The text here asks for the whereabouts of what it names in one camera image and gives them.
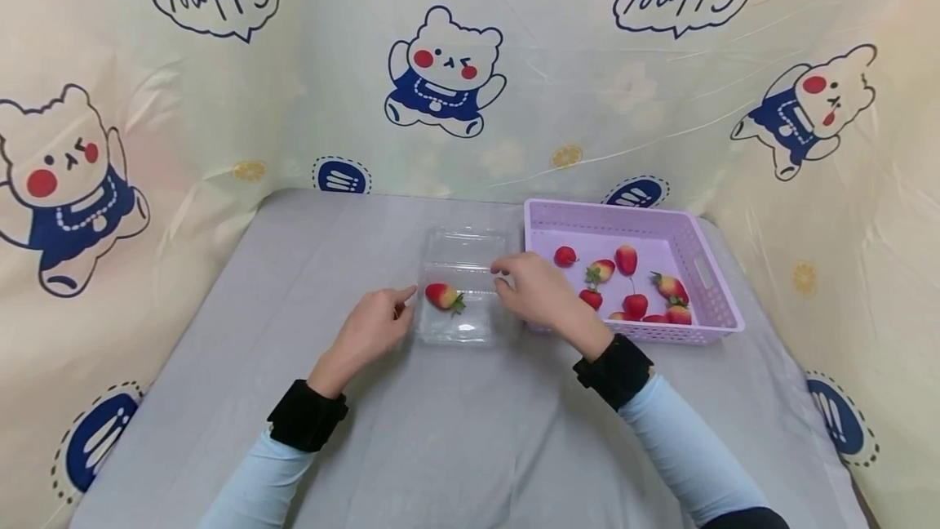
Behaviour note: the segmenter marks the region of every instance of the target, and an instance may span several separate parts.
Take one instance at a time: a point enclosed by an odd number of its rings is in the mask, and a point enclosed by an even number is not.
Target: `light blue sleeve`
[[[767,506],[737,457],[661,375],[654,375],[619,415],[697,527],[733,511]]]
[[[278,443],[264,431],[198,529],[281,529],[297,483],[315,455]]]

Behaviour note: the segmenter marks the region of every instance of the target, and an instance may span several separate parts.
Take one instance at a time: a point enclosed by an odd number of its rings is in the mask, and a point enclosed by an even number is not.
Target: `lavender basket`
[[[691,214],[586,202],[525,202],[525,249],[551,259],[559,247],[573,248],[578,261],[564,271],[576,290],[585,287],[589,264],[613,260],[624,243],[636,249],[636,273],[627,277],[614,271],[610,281],[600,284],[601,316],[623,310],[624,296],[633,292],[647,296],[648,314],[666,311],[666,300],[650,281],[650,273],[657,271],[685,284],[692,325],[605,319],[611,331],[633,341],[706,345],[744,328],[728,283]]]

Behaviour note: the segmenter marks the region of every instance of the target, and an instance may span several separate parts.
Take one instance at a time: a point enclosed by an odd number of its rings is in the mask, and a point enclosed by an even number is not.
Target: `gray tablecloth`
[[[72,527],[193,527],[360,294],[415,281],[427,227],[521,240],[522,220],[497,203],[273,195]],[[703,230],[747,329],[706,348],[644,350],[791,527],[865,527],[800,368],[721,234]],[[505,349],[406,345],[348,389],[353,411],[299,488],[293,527],[691,527],[631,431],[578,385],[575,361],[546,336]]]

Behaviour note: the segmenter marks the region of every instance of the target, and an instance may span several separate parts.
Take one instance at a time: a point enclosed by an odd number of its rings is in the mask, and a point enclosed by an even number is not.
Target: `fabric backdrop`
[[[0,527],[64,527],[274,189],[715,220],[940,517],[938,0],[0,0]]]

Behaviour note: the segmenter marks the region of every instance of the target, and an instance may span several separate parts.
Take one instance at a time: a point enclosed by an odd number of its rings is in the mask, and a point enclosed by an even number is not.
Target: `red strawberry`
[[[666,310],[666,318],[674,325],[691,325],[692,313],[685,305],[673,305]]]
[[[628,294],[623,299],[623,311],[630,315],[631,321],[641,320],[649,307],[650,302],[642,294]]]
[[[610,260],[598,260],[587,267],[587,278],[585,282],[596,285],[607,282],[613,275],[614,263]]]
[[[428,284],[424,289],[424,295],[428,297],[431,304],[441,309],[449,310],[453,313],[460,313],[465,308],[463,304],[463,293],[458,293],[450,284],[435,282]]]
[[[685,287],[678,278],[673,276],[663,276],[660,273],[651,273],[650,280],[659,290],[659,294],[669,301],[670,305],[687,305],[689,303],[689,294],[685,292]]]
[[[614,252],[614,261],[624,276],[632,276],[636,272],[636,250],[632,245],[624,243]]]
[[[558,268],[569,268],[571,265],[574,265],[576,261],[578,261],[576,253],[567,245],[563,245],[561,248],[555,250],[555,265],[557,265]]]
[[[601,310],[601,305],[604,304],[604,296],[601,296],[601,293],[597,290],[588,290],[585,288],[578,296],[581,300],[587,302],[595,311]]]

